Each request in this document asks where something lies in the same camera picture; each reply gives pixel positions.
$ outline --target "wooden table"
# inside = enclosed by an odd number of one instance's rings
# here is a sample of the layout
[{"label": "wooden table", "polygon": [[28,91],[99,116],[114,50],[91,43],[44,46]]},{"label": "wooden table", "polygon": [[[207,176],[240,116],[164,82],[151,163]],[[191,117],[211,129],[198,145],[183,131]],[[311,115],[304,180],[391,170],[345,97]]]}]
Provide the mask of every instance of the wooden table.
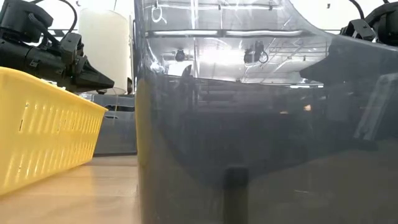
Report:
[{"label": "wooden table", "polygon": [[0,223],[139,223],[135,156],[90,163],[0,197]]}]

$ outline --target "table surface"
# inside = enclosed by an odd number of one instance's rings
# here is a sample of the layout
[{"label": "table surface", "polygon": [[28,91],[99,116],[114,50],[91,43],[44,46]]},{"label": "table surface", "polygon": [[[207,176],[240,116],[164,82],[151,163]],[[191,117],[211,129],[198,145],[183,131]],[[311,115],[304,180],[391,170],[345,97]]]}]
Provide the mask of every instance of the table surface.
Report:
[{"label": "table surface", "polygon": [[0,197],[0,223],[139,223],[136,156],[91,162]]}]

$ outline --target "white cylindrical container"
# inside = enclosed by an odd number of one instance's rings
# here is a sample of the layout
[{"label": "white cylindrical container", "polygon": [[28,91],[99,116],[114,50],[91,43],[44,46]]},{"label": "white cylindrical container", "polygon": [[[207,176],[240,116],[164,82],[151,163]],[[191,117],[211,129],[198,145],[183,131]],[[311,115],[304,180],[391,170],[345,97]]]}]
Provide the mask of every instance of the white cylindrical container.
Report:
[{"label": "white cylindrical container", "polygon": [[107,94],[125,94],[131,76],[127,18],[111,10],[82,9],[79,34],[91,65],[114,81]]}]

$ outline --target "yellow plastic basket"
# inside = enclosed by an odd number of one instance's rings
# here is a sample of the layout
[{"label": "yellow plastic basket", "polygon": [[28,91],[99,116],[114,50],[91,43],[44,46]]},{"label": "yellow plastic basket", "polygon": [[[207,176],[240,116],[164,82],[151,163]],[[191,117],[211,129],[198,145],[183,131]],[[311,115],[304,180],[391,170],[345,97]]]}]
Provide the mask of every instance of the yellow plastic basket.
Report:
[{"label": "yellow plastic basket", "polygon": [[90,161],[105,108],[0,67],[0,195]]}]

